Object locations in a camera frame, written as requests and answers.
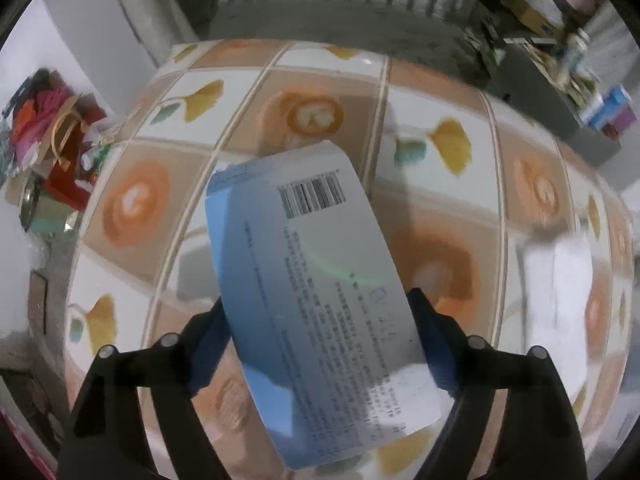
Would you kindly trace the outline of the white tissue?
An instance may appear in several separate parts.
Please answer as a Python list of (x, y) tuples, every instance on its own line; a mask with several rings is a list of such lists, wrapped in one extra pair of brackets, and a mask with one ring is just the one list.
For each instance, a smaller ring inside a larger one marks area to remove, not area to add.
[(587, 378), (586, 307), (593, 283), (592, 252), (584, 233), (530, 244), (523, 252), (525, 347), (544, 347), (569, 396)]

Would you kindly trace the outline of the blue white medicine box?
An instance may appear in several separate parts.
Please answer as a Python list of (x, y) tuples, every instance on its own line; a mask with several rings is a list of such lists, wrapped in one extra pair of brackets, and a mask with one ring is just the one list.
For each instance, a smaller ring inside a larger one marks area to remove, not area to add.
[(396, 266), (340, 148), (217, 170), (205, 207), (235, 351), (285, 466), (344, 460), (442, 417)]

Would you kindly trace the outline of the patterned tablecloth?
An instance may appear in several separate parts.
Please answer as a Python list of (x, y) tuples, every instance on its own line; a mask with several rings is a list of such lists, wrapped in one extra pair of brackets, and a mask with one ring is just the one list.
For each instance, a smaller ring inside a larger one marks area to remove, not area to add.
[(51, 132), (84, 206), (58, 478), (588, 477), (631, 215), (540, 122), (384, 55), (233, 39)]

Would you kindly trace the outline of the red gift bag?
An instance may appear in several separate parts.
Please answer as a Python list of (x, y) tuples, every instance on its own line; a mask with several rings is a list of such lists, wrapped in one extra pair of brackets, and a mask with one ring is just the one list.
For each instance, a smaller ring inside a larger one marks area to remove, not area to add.
[(51, 146), (58, 149), (62, 162), (53, 159), (53, 167), (43, 187), (58, 202), (80, 212), (86, 209), (90, 197), (90, 193), (75, 182), (79, 176), (79, 157), (86, 135), (82, 126), (90, 126), (105, 117), (101, 107), (89, 106), (81, 114), (82, 124), (70, 116), (53, 124)]

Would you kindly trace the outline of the purple cup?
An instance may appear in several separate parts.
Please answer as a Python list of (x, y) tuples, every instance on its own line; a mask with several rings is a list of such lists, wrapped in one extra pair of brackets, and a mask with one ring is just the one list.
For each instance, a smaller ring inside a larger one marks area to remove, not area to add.
[(630, 105), (626, 105), (613, 119), (604, 127), (604, 133), (610, 138), (617, 140), (636, 121), (638, 117)]

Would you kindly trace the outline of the blue detergent bottle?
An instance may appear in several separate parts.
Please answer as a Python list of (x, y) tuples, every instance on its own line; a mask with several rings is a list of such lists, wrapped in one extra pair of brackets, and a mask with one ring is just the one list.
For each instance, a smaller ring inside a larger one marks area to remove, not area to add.
[(622, 84), (616, 84), (603, 98), (600, 108), (592, 115), (588, 126), (601, 130), (629, 103), (630, 95)]

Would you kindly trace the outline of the grey side cabinet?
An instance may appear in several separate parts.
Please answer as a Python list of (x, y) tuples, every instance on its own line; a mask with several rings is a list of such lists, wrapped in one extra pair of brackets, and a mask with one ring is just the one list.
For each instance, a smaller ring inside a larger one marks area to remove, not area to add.
[(572, 101), (550, 84), (520, 46), (506, 48), (506, 55), (487, 90), (546, 127), (591, 166), (602, 166), (622, 149), (620, 141), (608, 138), (579, 120)]

